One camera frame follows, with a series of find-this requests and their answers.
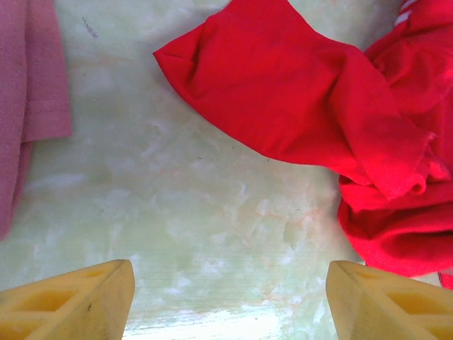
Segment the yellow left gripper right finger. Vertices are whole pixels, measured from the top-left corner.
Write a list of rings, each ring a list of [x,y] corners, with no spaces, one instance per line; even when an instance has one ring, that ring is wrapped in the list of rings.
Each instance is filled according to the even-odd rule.
[[[338,340],[453,340],[453,290],[333,261],[326,296]]]

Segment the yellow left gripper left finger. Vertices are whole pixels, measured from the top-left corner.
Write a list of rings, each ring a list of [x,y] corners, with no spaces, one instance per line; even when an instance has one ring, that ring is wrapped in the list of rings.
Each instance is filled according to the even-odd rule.
[[[118,259],[0,292],[0,340],[122,340],[134,297]]]

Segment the red t-shirt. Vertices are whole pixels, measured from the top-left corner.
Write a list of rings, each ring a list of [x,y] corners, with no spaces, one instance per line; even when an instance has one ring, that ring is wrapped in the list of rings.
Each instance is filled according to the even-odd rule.
[[[265,157],[339,175],[369,266],[453,290],[453,0],[403,0],[365,51],[288,0],[231,0],[154,53],[176,93]]]

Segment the pink t-shirt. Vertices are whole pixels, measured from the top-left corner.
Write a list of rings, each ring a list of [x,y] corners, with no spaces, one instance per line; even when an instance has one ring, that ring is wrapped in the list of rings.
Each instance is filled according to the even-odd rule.
[[[33,145],[70,135],[54,0],[0,0],[0,240],[11,230]]]

